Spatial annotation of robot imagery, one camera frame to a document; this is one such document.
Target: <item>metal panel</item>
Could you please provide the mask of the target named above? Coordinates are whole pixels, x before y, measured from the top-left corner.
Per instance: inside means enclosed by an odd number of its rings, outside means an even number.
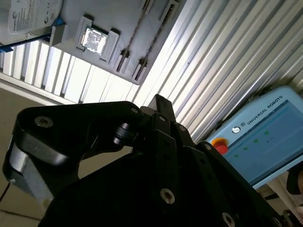
[[[0,70],[3,71],[4,66],[4,53],[0,53]]]
[[[302,15],[301,0],[187,1],[140,86],[41,43],[30,45],[22,67],[33,91],[63,104],[142,106],[159,93],[197,142],[264,89],[289,84],[303,92]],[[3,73],[15,75],[12,65],[27,58],[14,51],[0,59]]]
[[[73,104],[73,102],[34,87],[24,81],[0,73],[0,88],[43,105]]]
[[[19,45],[16,47],[15,52],[15,62],[14,62],[14,70],[13,70],[13,77],[16,79],[21,79],[22,73],[22,62],[24,59],[24,48],[25,44]]]

